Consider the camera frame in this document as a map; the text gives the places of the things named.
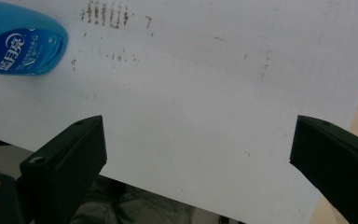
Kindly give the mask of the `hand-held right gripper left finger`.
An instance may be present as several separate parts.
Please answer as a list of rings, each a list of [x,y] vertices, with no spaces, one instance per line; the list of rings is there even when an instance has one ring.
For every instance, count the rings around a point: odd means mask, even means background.
[[[106,164],[103,118],[70,125],[20,164],[21,209],[35,224],[69,224]]]

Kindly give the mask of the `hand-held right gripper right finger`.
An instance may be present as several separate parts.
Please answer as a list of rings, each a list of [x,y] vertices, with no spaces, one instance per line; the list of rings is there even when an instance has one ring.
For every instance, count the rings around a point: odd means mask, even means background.
[[[358,224],[358,136],[328,121],[299,116],[290,163],[350,224]]]

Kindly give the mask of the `grey cloth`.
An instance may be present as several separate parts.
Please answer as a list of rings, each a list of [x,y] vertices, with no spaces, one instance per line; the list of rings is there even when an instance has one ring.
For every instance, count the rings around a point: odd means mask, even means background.
[[[98,176],[70,224],[192,224],[195,207]]]

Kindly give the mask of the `blue detergent bottle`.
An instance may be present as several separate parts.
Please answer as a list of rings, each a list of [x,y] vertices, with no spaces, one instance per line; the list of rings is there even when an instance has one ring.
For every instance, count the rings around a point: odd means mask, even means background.
[[[0,75],[39,76],[55,68],[68,43],[50,16],[0,2]]]

